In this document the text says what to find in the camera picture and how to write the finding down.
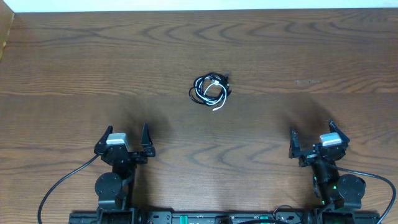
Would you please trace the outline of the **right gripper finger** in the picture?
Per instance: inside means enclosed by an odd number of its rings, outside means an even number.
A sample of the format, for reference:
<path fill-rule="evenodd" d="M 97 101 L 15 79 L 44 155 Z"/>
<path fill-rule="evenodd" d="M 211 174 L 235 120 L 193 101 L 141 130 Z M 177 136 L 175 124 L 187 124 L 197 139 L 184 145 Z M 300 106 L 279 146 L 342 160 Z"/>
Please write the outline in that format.
<path fill-rule="evenodd" d="M 297 133 L 294 128 L 290 128 L 290 147 L 289 147 L 289 157 L 299 157 L 300 156 L 300 145 L 297 138 Z"/>
<path fill-rule="evenodd" d="M 349 143 L 349 138 L 338 128 L 332 119 L 328 120 L 328 127 L 331 133 L 337 133 L 343 143 Z"/>

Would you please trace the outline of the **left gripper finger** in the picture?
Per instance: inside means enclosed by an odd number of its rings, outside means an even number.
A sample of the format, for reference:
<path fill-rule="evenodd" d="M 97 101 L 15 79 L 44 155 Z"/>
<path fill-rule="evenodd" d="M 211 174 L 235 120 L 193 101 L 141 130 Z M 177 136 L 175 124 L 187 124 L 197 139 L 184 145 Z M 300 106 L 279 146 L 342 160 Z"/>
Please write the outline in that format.
<path fill-rule="evenodd" d="M 108 136 L 113 133 L 113 127 L 108 126 L 102 137 L 99 139 L 99 141 L 96 143 L 96 148 L 97 149 L 102 149 L 106 145 L 106 140 L 108 139 Z"/>
<path fill-rule="evenodd" d="M 142 129 L 141 146 L 145 152 L 153 152 L 154 151 L 154 145 L 153 145 L 152 139 L 150 138 L 149 126 L 147 123 L 144 123 L 143 129 Z"/>

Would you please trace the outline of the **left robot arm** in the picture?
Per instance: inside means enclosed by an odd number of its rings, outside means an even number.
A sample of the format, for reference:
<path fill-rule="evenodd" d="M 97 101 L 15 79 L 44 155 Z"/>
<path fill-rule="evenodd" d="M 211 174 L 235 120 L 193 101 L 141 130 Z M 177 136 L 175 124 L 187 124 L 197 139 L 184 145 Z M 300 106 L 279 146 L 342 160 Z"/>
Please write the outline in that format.
<path fill-rule="evenodd" d="M 147 213 L 130 205 L 137 166 L 146 164 L 156 154 L 147 124 L 142 129 L 141 146 L 141 151 L 130 151 L 127 135 L 114 133 L 112 126 L 96 143 L 94 153 L 112 167 L 95 183 L 97 223 L 147 223 Z"/>

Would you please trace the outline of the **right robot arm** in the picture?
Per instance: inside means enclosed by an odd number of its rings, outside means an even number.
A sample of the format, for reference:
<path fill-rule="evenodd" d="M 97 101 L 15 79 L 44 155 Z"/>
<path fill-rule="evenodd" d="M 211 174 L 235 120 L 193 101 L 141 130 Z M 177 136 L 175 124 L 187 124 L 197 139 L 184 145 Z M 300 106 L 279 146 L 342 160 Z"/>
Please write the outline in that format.
<path fill-rule="evenodd" d="M 322 200 L 321 207 L 304 213 L 302 223 L 354 223 L 355 212 L 362 206 L 365 181 L 353 174 L 340 175 L 336 167 L 336 161 L 346 155 L 350 139 L 332 120 L 328 125 L 330 132 L 306 150 L 290 128 L 289 158 L 297 158 L 300 167 L 312 168 L 314 192 Z"/>

